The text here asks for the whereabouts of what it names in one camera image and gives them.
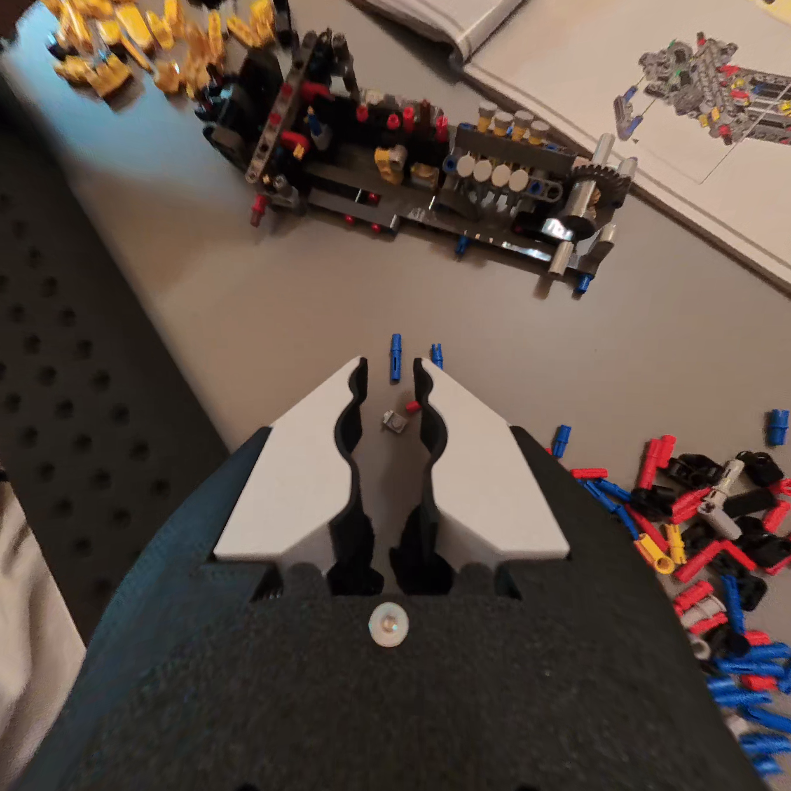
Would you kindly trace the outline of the black perforated panel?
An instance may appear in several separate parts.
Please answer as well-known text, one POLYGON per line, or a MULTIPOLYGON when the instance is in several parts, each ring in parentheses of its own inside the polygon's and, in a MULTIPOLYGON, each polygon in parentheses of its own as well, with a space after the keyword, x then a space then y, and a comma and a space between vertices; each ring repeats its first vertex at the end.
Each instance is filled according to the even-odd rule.
POLYGON ((1 100, 2 466, 89 642, 228 451, 4 78, 1 100))

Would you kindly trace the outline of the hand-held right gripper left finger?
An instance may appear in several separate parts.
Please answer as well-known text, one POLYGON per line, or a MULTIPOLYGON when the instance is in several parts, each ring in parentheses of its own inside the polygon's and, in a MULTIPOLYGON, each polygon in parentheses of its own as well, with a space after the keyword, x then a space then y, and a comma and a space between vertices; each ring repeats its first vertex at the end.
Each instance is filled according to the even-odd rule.
POLYGON ((351 451, 336 430, 359 405, 367 361, 351 358, 269 427, 213 548, 220 562, 310 564, 326 576, 341 557, 331 521, 353 500, 351 451))

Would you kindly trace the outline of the pile of mixed lego pieces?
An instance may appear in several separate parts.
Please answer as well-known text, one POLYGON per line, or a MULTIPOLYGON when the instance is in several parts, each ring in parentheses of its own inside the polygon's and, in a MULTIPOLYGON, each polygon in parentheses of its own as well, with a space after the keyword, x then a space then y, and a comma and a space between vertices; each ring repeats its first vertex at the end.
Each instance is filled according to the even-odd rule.
POLYGON ((631 489, 547 453, 657 579, 724 726, 765 789, 789 789, 789 474, 765 450, 723 462, 651 438, 631 489))

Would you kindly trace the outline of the long lego chassis assembly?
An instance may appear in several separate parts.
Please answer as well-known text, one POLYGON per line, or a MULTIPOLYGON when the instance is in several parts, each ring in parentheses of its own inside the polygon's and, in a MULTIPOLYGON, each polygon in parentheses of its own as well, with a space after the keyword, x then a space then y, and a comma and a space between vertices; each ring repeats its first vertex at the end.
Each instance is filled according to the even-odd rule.
POLYGON ((459 258, 473 244, 512 252, 587 293, 638 169, 634 157, 610 163, 612 134, 587 159, 550 142, 526 111, 483 102, 474 123, 451 124, 428 100, 362 89, 342 33, 290 33, 288 43, 287 71, 250 47, 223 74, 209 34, 195 95, 204 138, 255 189, 253 227, 267 210, 309 208, 377 234, 409 222, 453 235, 459 258))

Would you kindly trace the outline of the lego instruction sheet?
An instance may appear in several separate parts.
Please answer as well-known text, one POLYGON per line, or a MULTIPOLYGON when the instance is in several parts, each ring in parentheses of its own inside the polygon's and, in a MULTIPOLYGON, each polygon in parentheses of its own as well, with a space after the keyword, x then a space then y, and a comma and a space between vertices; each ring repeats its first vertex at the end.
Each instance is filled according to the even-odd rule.
POLYGON ((465 66, 789 286, 789 2, 526 2, 465 66))

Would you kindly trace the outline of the thick open lego instruction booklet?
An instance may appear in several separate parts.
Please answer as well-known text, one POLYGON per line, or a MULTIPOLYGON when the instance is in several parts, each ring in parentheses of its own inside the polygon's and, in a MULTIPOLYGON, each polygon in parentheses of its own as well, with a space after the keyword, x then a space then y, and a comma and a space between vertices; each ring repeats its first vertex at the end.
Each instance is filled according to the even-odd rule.
POLYGON ((522 1, 354 1, 432 42, 449 45, 459 65, 469 62, 522 1))

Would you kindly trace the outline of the pile of yellow lego pieces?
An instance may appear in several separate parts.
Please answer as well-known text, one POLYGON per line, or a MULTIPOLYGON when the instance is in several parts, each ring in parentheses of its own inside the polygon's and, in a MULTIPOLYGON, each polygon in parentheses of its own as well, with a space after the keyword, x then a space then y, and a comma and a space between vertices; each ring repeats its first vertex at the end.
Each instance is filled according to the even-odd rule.
POLYGON ((141 72, 167 97, 198 102, 235 79, 229 49, 285 49, 295 33, 289 2, 44 1, 57 28, 47 50, 75 89, 104 101, 141 72))

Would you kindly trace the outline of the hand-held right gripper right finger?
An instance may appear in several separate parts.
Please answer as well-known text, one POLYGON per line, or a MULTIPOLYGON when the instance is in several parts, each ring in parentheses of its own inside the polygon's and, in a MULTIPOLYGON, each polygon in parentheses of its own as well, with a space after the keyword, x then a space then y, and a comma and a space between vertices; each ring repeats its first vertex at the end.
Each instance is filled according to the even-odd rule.
POLYGON ((520 445, 519 426, 428 358, 413 363, 420 439, 429 453, 415 541, 422 564, 568 559, 570 545, 520 445))

